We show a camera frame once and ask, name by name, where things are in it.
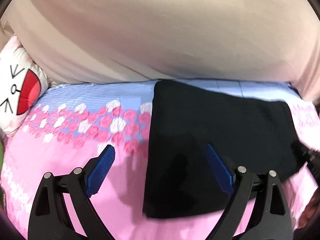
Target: black folded cloth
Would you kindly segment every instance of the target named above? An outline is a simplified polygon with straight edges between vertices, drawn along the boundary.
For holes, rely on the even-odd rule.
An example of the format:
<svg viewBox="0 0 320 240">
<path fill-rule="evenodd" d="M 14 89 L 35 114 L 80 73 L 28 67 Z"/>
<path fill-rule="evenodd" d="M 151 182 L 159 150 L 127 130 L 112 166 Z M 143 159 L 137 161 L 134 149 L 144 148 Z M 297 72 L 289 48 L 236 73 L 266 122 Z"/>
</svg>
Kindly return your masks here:
<svg viewBox="0 0 320 240">
<path fill-rule="evenodd" d="M 229 196 L 204 156 L 208 143 L 235 166 L 261 174 L 275 170 L 285 181 L 304 163 L 292 146 L 297 140 L 285 102 L 160 81 L 154 88 L 143 212 L 175 218 L 225 208 Z"/>
</svg>

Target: silver screw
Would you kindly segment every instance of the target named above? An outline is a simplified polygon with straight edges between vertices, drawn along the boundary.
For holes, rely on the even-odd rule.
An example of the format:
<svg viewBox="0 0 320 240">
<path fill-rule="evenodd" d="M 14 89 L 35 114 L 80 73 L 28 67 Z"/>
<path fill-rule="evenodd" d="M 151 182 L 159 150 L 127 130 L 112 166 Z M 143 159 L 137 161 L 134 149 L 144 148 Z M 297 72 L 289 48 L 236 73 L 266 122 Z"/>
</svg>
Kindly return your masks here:
<svg viewBox="0 0 320 240">
<path fill-rule="evenodd" d="M 271 177 L 275 177 L 275 176 L 277 176 L 277 173 L 275 171 L 269 171 L 269 175 Z"/>
<path fill-rule="evenodd" d="M 241 173 L 245 173 L 247 171 L 247 169 L 244 166 L 239 166 L 238 171 Z"/>
<path fill-rule="evenodd" d="M 43 176 L 45 179 L 48 179 L 51 177 L 51 173 L 50 172 L 47 172 L 46 174 L 44 174 Z"/>
<path fill-rule="evenodd" d="M 73 173 L 74 174 L 80 174 L 82 172 L 82 169 L 81 168 L 75 168 L 74 170 L 73 170 Z"/>
</svg>

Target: bed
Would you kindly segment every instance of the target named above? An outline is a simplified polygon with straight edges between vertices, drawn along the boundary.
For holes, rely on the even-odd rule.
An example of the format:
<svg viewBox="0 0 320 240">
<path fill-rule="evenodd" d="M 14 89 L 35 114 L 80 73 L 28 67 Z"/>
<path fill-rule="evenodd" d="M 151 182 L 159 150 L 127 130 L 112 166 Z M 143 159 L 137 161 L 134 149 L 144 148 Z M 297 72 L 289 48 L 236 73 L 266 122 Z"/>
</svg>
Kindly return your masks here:
<svg viewBox="0 0 320 240">
<path fill-rule="evenodd" d="M 320 120 L 315 107 L 303 101 L 288 83 L 180 81 L 237 97 L 285 101 L 300 140 L 308 147 L 320 149 L 317 139 Z M 70 173 L 111 144 L 116 148 L 114 165 L 91 201 L 112 235 L 123 240 L 205 239 L 222 211 L 169 220 L 147 219 L 142 214 L 156 82 L 62 84 L 47 90 L 37 101 L 17 134 L 7 141 L 1 173 L 8 217 L 25 238 L 32 202 L 43 174 Z M 317 188 L 316 182 L 303 167 L 283 188 L 293 227 L 297 228 L 300 214 Z M 236 234 L 245 230 L 253 203 L 248 203 Z M 66 204 L 76 231 L 84 234 L 68 196 Z"/>
</svg>

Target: blue ridged pad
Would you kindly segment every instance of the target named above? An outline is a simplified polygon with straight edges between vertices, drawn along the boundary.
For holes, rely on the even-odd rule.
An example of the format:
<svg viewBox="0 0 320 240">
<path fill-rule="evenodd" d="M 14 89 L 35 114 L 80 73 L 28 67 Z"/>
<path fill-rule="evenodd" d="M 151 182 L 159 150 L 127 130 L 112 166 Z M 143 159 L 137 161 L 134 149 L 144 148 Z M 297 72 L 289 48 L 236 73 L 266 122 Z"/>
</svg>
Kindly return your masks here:
<svg viewBox="0 0 320 240">
<path fill-rule="evenodd" d="M 97 194 L 116 157 L 115 149 L 109 145 L 102 152 L 102 157 L 87 177 L 86 195 L 90 198 Z"/>
<path fill-rule="evenodd" d="M 232 195 L 234 193 L 234 181 L 231 172 L 210 144 L 208 144 L 204 153 L 221 190 L 228 195 Z"/>
</svg>

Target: plush toy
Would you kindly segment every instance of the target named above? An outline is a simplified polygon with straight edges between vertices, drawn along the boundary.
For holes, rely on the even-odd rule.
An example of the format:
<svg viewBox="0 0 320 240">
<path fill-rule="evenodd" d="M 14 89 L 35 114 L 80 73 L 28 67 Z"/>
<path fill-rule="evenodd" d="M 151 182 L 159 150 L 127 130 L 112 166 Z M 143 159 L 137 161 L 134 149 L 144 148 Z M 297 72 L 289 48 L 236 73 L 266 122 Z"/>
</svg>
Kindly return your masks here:
<svg viewBox="0 0 320 240">
<path fill-rule="evenodd" d="M 48 84 L 48 76 L 13 36 L 0 53 L 0 128 L 8 137 L 15 134 Z"/>
</svg>

